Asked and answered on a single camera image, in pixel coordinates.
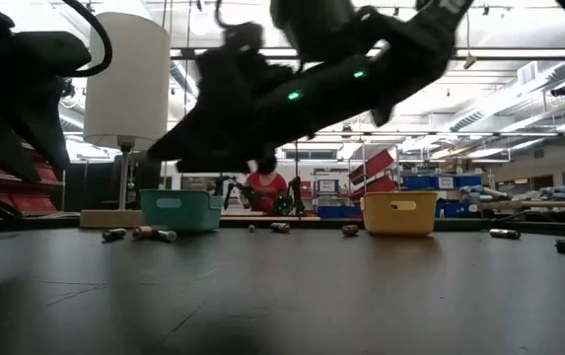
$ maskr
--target lamp stand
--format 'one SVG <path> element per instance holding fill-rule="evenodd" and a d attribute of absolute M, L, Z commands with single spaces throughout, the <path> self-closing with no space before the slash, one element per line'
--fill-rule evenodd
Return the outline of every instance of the lamp stand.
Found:
<path fill-rule="evenodd" d="M 126 210 L 126 187 L 128 181 L 129 153 L 133 150 L 135 137 L 118 136 L 117 144 L 122 152 L 120 190 L 117 210 L 83 210 L 81 228 L 137 228 L 144 226 L 142 211 Z"/>

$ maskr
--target lamp shade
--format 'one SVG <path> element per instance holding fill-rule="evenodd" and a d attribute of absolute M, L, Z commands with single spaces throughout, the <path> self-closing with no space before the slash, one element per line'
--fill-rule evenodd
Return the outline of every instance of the lamp shade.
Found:
<path fill-rule="evenodd" d="M 113 60 L 87 82 L 84 139 L 101 147 L 147 150 L 166 132 L 170 38 L 156 23 L 135 15 L 102 13 L 113 46 Z M 90 36 L 92 65 L 104 57 L 95 31 Z"/>

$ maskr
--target woman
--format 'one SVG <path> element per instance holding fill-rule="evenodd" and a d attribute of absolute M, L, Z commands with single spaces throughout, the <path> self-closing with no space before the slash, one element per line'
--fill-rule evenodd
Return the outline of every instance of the woman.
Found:
<path fill-rule="evenodd" d="M 286 180 L 275 173 L 277 159 L 269 156 L 257 161 L 257 173 L 249 174 L 245 185 L 250 186 L 258 196 L 256 205 L 251 206 L 251 211 L 269 213 L 273 209 L 275 197 L 286 193 Z M 243 197 L 243 204 L 248 207 L 247 200 Z"/>

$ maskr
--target dark table surface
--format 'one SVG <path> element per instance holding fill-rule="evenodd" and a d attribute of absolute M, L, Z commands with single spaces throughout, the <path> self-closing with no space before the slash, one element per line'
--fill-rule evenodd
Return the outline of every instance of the dark table surface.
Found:
<path fill-rule="evenodd" d="M 565 354 L 553 242 L 0 234 L 0 353 Z"/>

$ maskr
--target teal plastic bin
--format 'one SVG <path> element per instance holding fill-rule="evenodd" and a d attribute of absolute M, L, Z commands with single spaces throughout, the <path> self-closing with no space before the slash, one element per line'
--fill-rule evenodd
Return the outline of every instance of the teal plastic bin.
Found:
<path fill-rule="evenodd" d="M 144 221 L 178 233 L 214 231 L 221 223 L 223 197 L 205 191 L 140 190 Z"/>

